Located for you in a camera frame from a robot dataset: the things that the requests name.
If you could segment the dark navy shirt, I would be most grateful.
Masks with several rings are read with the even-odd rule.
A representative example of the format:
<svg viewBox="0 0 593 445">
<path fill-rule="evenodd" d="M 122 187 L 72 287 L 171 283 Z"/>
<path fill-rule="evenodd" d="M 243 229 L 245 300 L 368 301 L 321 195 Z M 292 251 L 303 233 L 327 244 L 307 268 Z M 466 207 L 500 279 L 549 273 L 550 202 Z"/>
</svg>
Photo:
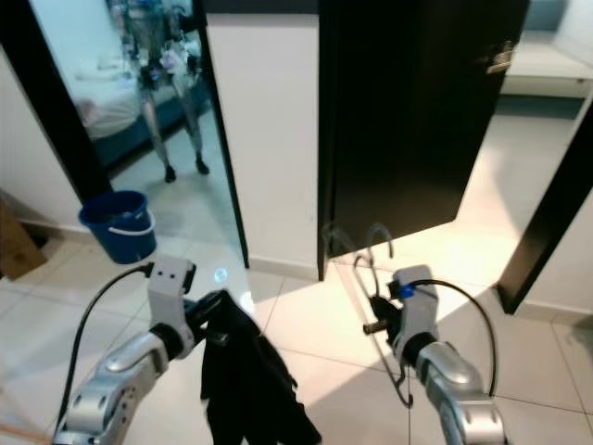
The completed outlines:
<svg viewBox="0 0 593 445">
<path fill-rule="evenodd" d="M 200 399 L 212 444 L 322 445 L 283 356 L 232 300 L 221 318 L 229 342 L 207 341 L 203 352 Z"/>
</svg>

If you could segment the blue plastic bucket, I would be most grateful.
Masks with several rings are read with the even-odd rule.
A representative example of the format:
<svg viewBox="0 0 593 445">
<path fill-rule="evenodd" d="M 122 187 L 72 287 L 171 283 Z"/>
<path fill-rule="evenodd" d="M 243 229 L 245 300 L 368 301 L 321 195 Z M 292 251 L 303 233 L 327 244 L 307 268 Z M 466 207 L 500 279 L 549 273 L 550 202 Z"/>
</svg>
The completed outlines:
<svg viewBox="0 0 593 445">
<path fill-rule="evenodd" d="M 143 192 L 111 191 L 83 203 L 78 221 L 117 264 L 147 259 L 156 251 L 156 219 Z"/>
</svg>

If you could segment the bed with white mattress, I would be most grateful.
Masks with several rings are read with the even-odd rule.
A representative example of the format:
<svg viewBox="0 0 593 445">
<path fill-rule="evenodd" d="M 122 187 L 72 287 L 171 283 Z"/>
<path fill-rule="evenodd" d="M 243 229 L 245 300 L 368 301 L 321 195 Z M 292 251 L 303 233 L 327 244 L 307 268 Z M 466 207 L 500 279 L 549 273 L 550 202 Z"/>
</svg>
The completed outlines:
<svg viewBox="0 0 593 445">
<path fill-rule="evenodd" d="M 93 93 L 76 100 L 75 105 L 102 169 L 113 169 L 141 146 L 153 147 L 156 136 L 164 143 L 166 130 L 181 124 L 190 133 L 199 172 L 208 173 L 202 132 L 196 123 L 205 98 L 202 77 L 177 73 L 172 81 L 153 90 L 148 102 L 132 77 L 94 81 L 94 85 Z M 144 114 L 147 105 L 154 107 L 149 116 Z"/>
</svg>

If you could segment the black door post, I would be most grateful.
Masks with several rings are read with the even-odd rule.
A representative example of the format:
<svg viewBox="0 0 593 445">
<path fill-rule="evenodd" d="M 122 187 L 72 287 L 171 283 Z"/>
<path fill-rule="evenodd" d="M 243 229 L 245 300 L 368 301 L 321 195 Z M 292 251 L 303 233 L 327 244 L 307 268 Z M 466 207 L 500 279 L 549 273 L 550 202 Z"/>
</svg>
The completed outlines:
<svg viewBox="0 0 593 445">
<path fill-rule="evenodd" d="M 504 313 L 512 315 L 521 308 L 531 286 L 592 191 L 593 116 L 586 116 L 577 124 L 545 196 L 496 281 L 496 296 Z"/>
</svg>

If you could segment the black doorway frame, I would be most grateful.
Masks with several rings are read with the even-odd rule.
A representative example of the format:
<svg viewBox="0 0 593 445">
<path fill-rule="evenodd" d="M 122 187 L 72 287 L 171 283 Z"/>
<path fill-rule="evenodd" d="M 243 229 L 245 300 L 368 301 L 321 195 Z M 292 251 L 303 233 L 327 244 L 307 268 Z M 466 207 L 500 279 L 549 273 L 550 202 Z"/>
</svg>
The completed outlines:
<svg viewBox="0 0 593 445">
<path fill-rule="evenodd" d="M 3 0 L 1 47 L 51 156 L 78 203 L 106 192 L 147 196 L 157 237 L 181 238 L 220 267 L 249 266 L 232 157 L 213 71 L 204 0 Z M 175 75 L 202 77 L 196 123 L 208 173 L 181 124 L 161 143 L 102 169 L 75 101 L 94 81 L 135 78 L 145 102 Z"/>
</svg>

